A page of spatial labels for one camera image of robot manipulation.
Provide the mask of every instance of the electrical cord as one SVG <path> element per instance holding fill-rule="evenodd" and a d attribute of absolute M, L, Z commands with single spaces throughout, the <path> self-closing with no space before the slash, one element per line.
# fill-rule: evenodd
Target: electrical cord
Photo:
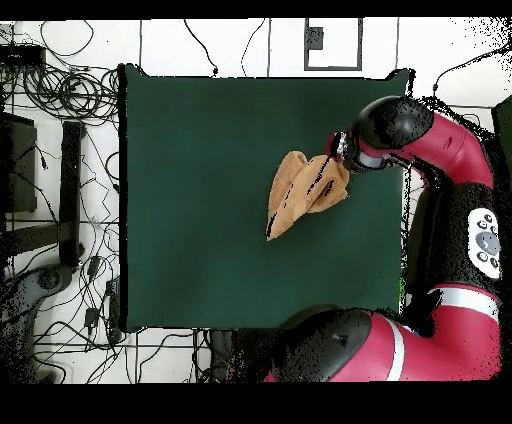
<path fill-rule="evenodd" d="M 109 163 L 110 159 L 112 159 L 114 156 L 116 156 L 116 155 L 118 155 L 118 154 L 119 154 L 119 151 L 112 153 L 112 154 L 107 158 L 107 160 L 105 161 L 105 172 L 107 173 L 107 175 L 108 175 L 111 179 L 116 180 L 116 181 L 119 181 L 119 178 L 114 177 L 114 176 L 109 172 L 109 170 L 108 170 L 108 163 Z"/>
<path fill-rule="evenodd" d="M 138 376 L 138 379 L 136 380 L 137 381 L 137 384 L 140 384 L 141 380 L 142 380 L 142 365 L 144 365 L 145 363 L 149 362 L 151 359 L 153 359 L 157 354 L 158 352 L 160 352 L 160 350 L 162 349 L 162 347 L 164 346 L 165 342 L 167 341 L 167 339 L 169 337 L 190 337 L 192 336 L 192 334 L 167 334 L 161 341 L 160 343 L 160 346 L 158 346 L 158 348 L 156 349 L 156 351 L 147 359 L 145 359 L 144 361 L 142 361 L 139 365 L 139 376 Z"/>
<path fill-rule="evenodd" d="M 83 20 L 83 22 L 89 27 L 89 29 L 91 30 L 91 36 L 89 37 L 89 39 L 87 40 L 87 42 L 84 44 L 83 47 L 81 47 L 80 49 L 78 49 L 76 52 L 74 53 L 69 53 L 69 54 L 64 54 L 64 53 L 57 53 L 55 50 L 51 49 L 50 47 L 48 47 L 48 43 L 46 42 L 45 38 L 44 38 L 44 34 L 43 34 L 43 29 L 44 29 L 44 26 L 48 23 L 49 21 L 44 21 L 41 26 L 39 27 L 39 33 L 41 35 L 41 40 L 43 40 L 43 43 L 45 44 L 46 48 L 48 49 L 48 51 L 50 53 L 52 53 L 54 56 L 59 56 L 59 57 L 71 57 L 71 56 L 75 56 L 77 55 L 78 53 L 81 53 L 83 52 L 88 46 L 89 44 L 91 44 L 91 41 L 92 39 L 94 38 L 94 28 L 89 24 L 89 22 L 87 22 L 86 20 Z"/>
<path fill-rule="evenodd" d="M 204 49 L 204 52 L 206 53 L 206 57 L 208 58 L 208 62 L 210 62 L 210 64 L 213 66 L 213 76 L 216 76 L 219 72 L 219 68 L 217 68 L 217 65 L 215 65 L 215 63 L 213 63 L 212 60 L 210 59 L 210 54 L 208 53 L 208 49 L 205 47 L 205 45 L 203 43 L 201 43 L 201 41 L 199 41 L 199 38 L 197 38 L 196 35 L 192 32 L 192 30 L 188 26 L 186 19 L 183 19 L 183 23 L 187 27 L 188 32 L 194 38 L 194 40 L 196 40 L 201 45 L 201 47 Z"/>
<path fill-rule="evenodd" d="M 245 54 L 247 53 L 247 49 L 249 48 L 249 44 L 251 44 L 252 37 L 254 37 L 254 34 L 256 34 L 258 32 L 258 30 L 263 26 L 263 24 L 265 23 L 266 20 L 267 20 L 267 18 L 263 18 L 263 21 L 258 26 L 258 28 L 256 28 L 254 30 L 254 32 L 251 34 L 251 37 L 249 38 L 249 41 L 247 42 L 247 45 L 245 46 L 244 54 L 242 55 L 242 59 L 240 60 L 240 65 L 242 65 L 242 71 L 243 71 L 245 77 L 247 77 L 247 74 L 245 73 L 245 69 L 244 69 Z"/>
<path fill-rule="evenodd" d="M 67 373 L 66 373 L 66 370 L 63 367 L 61 367 L 60 365 L 56 365 L 56 364 L 50 364 L 49 362 L 46 362 L 46 361 L 41 361 L 39 358 L 37 358 L 35 356 L 33 357 L 33 359 L 34 359 L 34 361 L 36 361 L 37 363 L 40 364 L 39 366 L 47 365 L 49 367 L 57 368 L 57 369 L 61 370 L 64 375 L 62 376 L 62 380 L 60 381 L 59 384 L 63 384 L 64 383 L 64 381 L 66 380 Z"/>
<path fill-rule="evenodd" d="M 436 97 L 437 89 L 439 88 L 439 80 L 446 75 L 448 72 L 454 71 L 456 69 L 464 68 L 468 65 L 471 65 L 472 63 L 479 62 L 482 59 L 489 58 L 491 56 L 497 55 L 497 54 L 506 54 L 512 50 L 512 42 L 508 41 L 504 46 L 494 49 L 490 52 L 483 53 L 481 55 L 478 55 L 474 57 L 473 59 L 470 59 L 464 63 L 461 63 L 460 65 L 452 66 L 451 68 L 447 69 L 446 71 L 442 72 L 438 77 L 436 82 L 434 83 L 434 86 L 432 87 L 432 97 Z"/>

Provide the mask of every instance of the cable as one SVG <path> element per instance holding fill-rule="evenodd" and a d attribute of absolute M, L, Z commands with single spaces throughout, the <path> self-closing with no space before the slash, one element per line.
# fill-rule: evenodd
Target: cable
<path fill-rule="evenodd" d="M 34 356 L 34 360 L 35 360 L 36 362 L 38 362 L 38 363 L 40 364 L 40 366 L 41 366 L 41 365 L 47 365 L 47 366 L 49 366 L 49 367 L 53 367 L 53 368 L 57 368 L 57 369 L 61 370 L 61 371 L 63 372 L 63 374 L 64 374 L 64 375 L 62 376 L 62 380 L 60 381 L 60 383 L 59 383 L 59 384 L 63 384 L 63 383 L 64 383 L 64 381 L 66 380 L 67 373 L 66 373 L 66 370 L 65 370 L 63 367 L 61 367 L 60 365 L 50 364 L 50 363 L 48 363 L 48 362 L 41 361 L 40 359 L 38 359 L 38 358 L 37 358 L 37 357 L 35 357 L 35 356 Z"/>
<path fill-rule="evenodd" d="M 168 334 L 167 336 L 165 336 L 163 338 L 162 342 L 160 343 L 160 346 L 158 346 L 158 348 L 156 349 L 156 351 L 149 358 L 145 359 L 144 361 L 142 361 L 140 363 L 140 365 L 139 365 L 139 377 L 136 380 L 137 384 L 140 384 L 140 382 L 142 380 L 142 365 L 144 365 L 146 362 L 149 362 L 151 359 L 153 359 L 158 354 L 158 352 L 160 352 L 160 349 L 162 349 L 163 345 L 165 344 L 166 340 L 169 337 L 190 337 L 192 335 L 193 334 Z"/>
<path fill-rule="evenodd" d="M 478 121 L 478 126 L 479 126 L 479 127 L 481 126 L 481 124 L 480 124 L 480 118 L 478 117 L 478 115 L 477 115 L 477 114 L 475 114 L 475 113 L 466 113 L 466 114 L 464 114 L 464 115 L 462 115 L 462 116 L 463 116 L 463 117 L 464 117 L 464 116 L 474 116 L 474 117 L 477 119 L 477 121 Z"/>
<path fill-rule="evenodd" d="M 436 97 L 436 92 L 437 92 L 437 89 L 439 88 L 439 80 L 441 79 L 441 77 L 443 77 L 443 75 L 447 74 L 448 72 L 454 71 L 456 69 L 464 68 L 468 65 L 471 65 L 474 62 L 478 62 L 482 59 L 486 59 L 486 58 L 494 56 L 496 54 L 506 54 L 507 52 L 511 51 L 511 48 L 512 48 L 512 43 L 510 41 L 508 41 L 504 46 L 500 47 L 499 49 L 495 49 L 490 52 L 481 54 L 477 57 L 474 57 L 473 59 L 470 59 L 464 63 L 461 63 L 460 65 L 453 66 L 453 67 L 447 69 L 446 71 L 442 72 L 437 77 L 437 80 L 434 83 L 434 86 L 432 87 L 432 97 Z"/>
<path fill-rule="evenodd" d="M 128 348 L 124 347 L 124 356 L 125 356 L 125 368 L 126 368 L 126 377 L 128 377 L 128 382 L 132 383 L 132 379 L 130 378 L 130 371 L 128 371 Z"/>
<path fill-rule="evenodd" d="M 48 23 L 49 21 L 44 21 L 40 28 L 39 28 L 39 33 L 41 34 L 41 40 L 43 40 L 43 43 L 45 44 L 46 48 L 48 49 L 48 51 L 50 53 L 52 53 L 54 56 L 60 56 L 60 57 L 71 57 L 71 56 L 75 56 L 77 55 L 78 53 L 81 53 L 83 52 L 88 46 L 89 44 L 91 44 L 91 41 L 94 37 L 94 28 L 89 24 L 89 22 L 87 22 L 86 20 L 83 20 L 83 22 L 89 27 L 89 29 L 91 30 L 91 36 L 89 37 L 89 39 L 87 40 L 87 42 L 84 44 L 84 46 L 80 49 L 78 49 L 76 52 L 74 53 L 69 53 L 69 54 L 64 54 L 64 53 L 57 53 L 55 50 L 51 49 L 50 47 L 48 47 L 48 43 L 46 42 L 45 38 L 44 38 L 44 34 L 43 34 L 43 28 L 44 26 Z"/>
<path fill-rule="evenodd" d="M 212 62 L 212 60 L 210 59 L 210 54 L 208 53 L 208 49 L 205 47 L 205 45 L 203 43 L 201 43 L 201 41 L 199 41 L 199 39 L 195 36 L 195 34 L 192 32 L 192 30 L 190 29 L 190 27 L 188 26 L 188 23 L 187 23 L 187 20 L 186 19 L 183 19 L 183 22 L 185 24 L 185 26 L 187 27 L 188 29 L 188 32 L 190 32 L 190 35 L 194 38 L 194 40 L 196 40 L 200 45 L 201 47 L 204 49 L 205 53 L 206 53 L 206 57 L 208 58 L 208 62 L 210 62 L 210 64 L 213 66 L 213 76 L 217 75 L 217 73 L 219 72 L 219 68 L 217 68 L 217 65 L 215 65 L 215 63 Z"/>
<path fill-rule="evenodd" d="M 258 32 L 258 30 L 263 26 L 263 24 L 265 23 L 266 20 L 267 20 L 267 18 L 263 18 L 263 21 L 258 26 L 258 28 L 256 28 L 254 30 L 254 32 L 251 34 L 251 37 L 249 38 L 249 41 L 247 42 L 247 45 L 245 46 L 244 54 L 242 55 L 242 59 L 240 60 L 240 65 L 242 65 L 242 71 L 243 71 L 245 77 L 247 77 L 247 74 L 245 73 L 245 69 L 244 69 L 244 57 L 245 57 L 245 54 L 247 53 L 247 49 L 249 48 L 249 44 L 251 44 L 252 37 L 254 37 L 254 34 L 256 34 Z"/>
<path fill-rule="evenodd" d="M 107 158 L 107 160 L 105 161 L 105 172 L 107 173 L 107 175 L 108 175 L 111 179 L 116 180 L 116 181 L 119 181 L 119 178 L 114 177 L 114 176 L 109 172 L 109 170 L 108 170 L 108 162 L 110 161 L 110 159 L 112 159 L 115 155 L 118 155 L 118 154 L 119 154 L 119 151 L 112 153 L 112 154 Z"/>

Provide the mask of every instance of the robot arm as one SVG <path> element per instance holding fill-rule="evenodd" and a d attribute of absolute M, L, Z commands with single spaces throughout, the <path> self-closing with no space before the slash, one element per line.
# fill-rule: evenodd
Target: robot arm
<path fill-rule="evenodd" d="M 423 305 L 416 308 L 416 322 L 428 319 L 433 328 L 418 334 L 377 312 L 325 311 L 283 333 L 266 381 L 494 376 L 501 369 L 502 217 L 494 208 L 493 169 L 480 141 L 420 101 L 386 97 L 366 107 L 346 133 L 336 134 L 329 151 L 356 173 L 406 163 L 431 189 L 437 187 L 424 241 L 425 275 L 409 307 Z"/>

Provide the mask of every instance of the black cable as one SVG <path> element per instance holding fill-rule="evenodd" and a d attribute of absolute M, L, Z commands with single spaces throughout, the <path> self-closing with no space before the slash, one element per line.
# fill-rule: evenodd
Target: black cable
<path fill-rule="evenodd" d="M 242 65 L 242 71 L 243 71 L 245 77 L 247 77 L 247 74 L 245 73 L 245 69 L 244 69 L 244 57 L 245 57 L 245 54 L 247 53 L 247 49 L 249 48 L 249 44 L 251 44 L 252 37 L 254 37 L 254 34 L 256 34 L 258 32 L 258 30 L 263 26 L 263 24 L 265 23 L 266 20 L 267 20 L 267 18 L 263 18 L 263 21 L 258 26 L 258 28 L 256 28 L 254 30 L 254 32 L 251 34 L 251 37 L 249 38 L 249 41 L 247 42 L 247 45 L 245 46 L 244 54 L 242 55 L 242 59 L 240 60 L 240 65 Z"/>
<path fill-rule="evenodd" d="M 165 344 L 165 342 L 167 341 L 167 339 L 169 337 L 190 337 L 192 336 L 192 334 L 167 334 L 163 339 L 162 339 L 162 342 L 160 343 L 160 346 L 158 346 L 158 348 L 156 349 L 156 351 L 147 359 L 145 359 L 144 361 L 142 361 L 139 365 L 139 377 L 137 380 L 135 380 L 137 382 L 137 384 L 140 384 L 141 380 L 142 380 L 142 365 L 144 365 L 146 362 L 149 362 L 151 359 L 153 359 L 157 354 L 158 352 L 160 352 L 160 349 L 162 349 L 163 345 Z"/>
<path fill-rule="evenodd" d="M 135 383 L 139 381 L 139 332 L 135 333 Z"/>
<path fill-rule="evenodd" d="M 49 367 L 53 367 L 53 368 L 57 368 L 57 369 L 61 370 L 64 375 L 62 376 L 62 380 L 60 381 L 59 384 L 63 384 L 64 383 L 64 380 L 66 380 L 67 373 L 66 373 L 66 370 L 63 367 L 61 367 L 60 365 L 50 364 L 49 362 L 41 361 L 40 359 L 36 358 L 35 356 L 33 358 L 40 365 L 47 365 Z"/>
<path fill-rule="evenodd" d="M 113 180 L 116 180 L 116 181 L 119 181 L 119 178 L 117 177 L 114 177 L 108 170 L 108 162 L 110 161 L 110 159 L 112 159 L 114 156 L 118 155 L 119 154 L 119 151 L 117 152 L 114 152 L 112 153 L 108 158 L 107 160 L 105 161 L 105 172 L 107 173 L 107 175 L 112 178 Z"/>
<path fill-rule="evenodd" d="M 128 377 L 128 382 L 132 383 L 132 379 L 130 378 L 130 371 L 128 371 L 128 348 L 124 347 L 124 356 L 125 356 L 125 368 L 126 368 L 126 377 Z"/>
<path fill-rule="evenodd" d="M 475 113 L 465 113 L 465 114 L 464 114 L 464 115 L 462 115 L 462 116 L 463 116 L 463 117 L 464 117 L 464 116 L 474 116 L 474 117 L 477 119 L 477 121 L 478 121 L 478 126 L 479 126 L 479 127 L 481 126 L 481 124 L 480 124 L 480 118 L 478 117 L 478 115 L 477 115 L 477 114 L 475 114 Z"/>
<path fill-rule="evenodd" d="M 194 365 L 194 376 L 196 378 L 196 383 L 199 382 L 199 367 L 197 365 L 197 352 L 199 351 L 199 347 L 197 345 L 197 333 L 199 330 L 192 330 L 192 345 L 194 351 L 192 352 L 192 364 Z"/>
<path fill-rule="evenodd" d="M 55 214 L 53 213 L 53 210 L 52 210 L 52 206 L 50 205 L 50 202 L 48 201 L 48 199 L 46 198 L 45 194 L 43 193 L 43 190 L 41 190 L 39 187 L 37 187 L 32 181 L 30 181 L 27 177 L 25 177 L 23 174 L 20 174 L 19 172 L 16 172 L 16 175 L 18 177 L 20 177 L 23 181 L 25 181 L 27 184 L 29 184 L 30 186 L 32 186 L 35 190 L 37 190 L 39 193 L 41 193 L 41 196 L 43 196 L 43 199 L 44 201 L 46 202 L 46 205 L 48 206 L 48 210 L 50 211 L 50 214 L 53 218 L 53 221 L 55 222 L 55 224 L 59 224 L 57 222 L 57 217 L 55 216 Z"/>
<path fill-rule="evenodd" d="M 88 46 L 89 44 L 91 44 L 91 41 L 92 39 L 94 38 L 94 28 L 89 24 L 89 22 L 87 22 L 86 20 L 83 20 L 83 22 L 89 27 L 89 29 L 91 30 L 91 36 L 89 37 L 89 39 L 87 40 L 87 42 L 84 44 L 84 46 L 80 49 L 78 49 L 76 52 L 74 53 L 69 53 L 69 54 L 64 54 L 64 53 L 57 53 L 55 50 L 51 49 L 50 47 L 48 47 L 48 43 L 46 42 L 45 38 L 44 38 L 44 34 L 43 34 L 43 28 L 44 26 L 48 23 L 49 21 L 44 21 L 40 28 L 39 28 L 39 32 L 41 34 L 41 40 L 43 40 L 43 43 L 45 44 L 46 48 L 48 49 L 48 51 L 50 53 L 52 53 L 54 56 L 60 56 L 60 57 L 71 57 L 71 56 L 75 56 L 77 55 L 78 53 L 81 53 L 83 52 Z"/>
<path fill-rule="evenodd" d="M 208 53 L 208 49 L 205 47 L 205 45 L 203 43 L 201 43 L 201 41 L 199 41 L 199 39 L 196 37 L 196 35 L 192 32 L 192 30 L 190 29 L 190 27 L 188 26 L 188 23 L 187 23 L 187 20 L 186 19 L 183 19 L 183 22 L 185 23 L 185 26 L 187 27 L 188 29 L 188 32 L 190 32 L 190 35 L 194 38 L 194 40 L 196 40 L 200 45 L 201 47 L 204 49 L 205 53 L 206 53 L 206 57 L 208 58 L 208 62 L 210 62 L 210 64 L 213 66 L 213 76 L 217 75 L 217 73 L 219 72 L 219 68 L 217 68 L 217 65 L 215 65 L 215 63 L 212 62 L 212 60 L 210 59 L 210 54 Z"/>
<path fill-rule="evenodd" d="M 439 80 L 441 79 L 441 77 L 443 77 L 443 75 L 447 74 L 448 72 L 454 71 L 456 69 L 464 68 L 464 67 L 466 67 L 468 65 L 471 65 L 474 62 L 478 62 L 478 61 L 480 61 L 482 59 L 486 59 L 486 58 L 494 56 L 496 54 L 505 54 L 505 53 L 511 51 L 511 49 L 512 49 L 512 44 L 511 44 L 510 41 L 508 41 L 504 46 L 500 47 L 499 49 L 495 49 L 495 50 L 492 50 L 490 52 L 478 55 L 478 56 L 474 57 L 473 59 L 470 59 L 470 60 L 468 60 L 468 61 L 466 61 L 464 63 L 461 63 L 460 65 L 452 66 L 451 68 L 449 68 L 446 71 L 442 72 L 437 77 L 437 80 L 434 83 L 434 86 L 432 87 L 432 97 L 436 97 L 436 92 L 437 92 L 437 89 L 439 88 Z"/>

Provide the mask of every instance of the brown cloth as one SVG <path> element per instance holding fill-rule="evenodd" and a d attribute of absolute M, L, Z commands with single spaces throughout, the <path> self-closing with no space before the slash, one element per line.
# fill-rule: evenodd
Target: brown cloth
<path fill-rule="evenodd" d="M 349 172 L 327 155 L 309 162 L 288 153 L 274 177 L 268 202 L 267 241 L 279 237 L 306 212 L 321 212 L 347 197 Z"/>

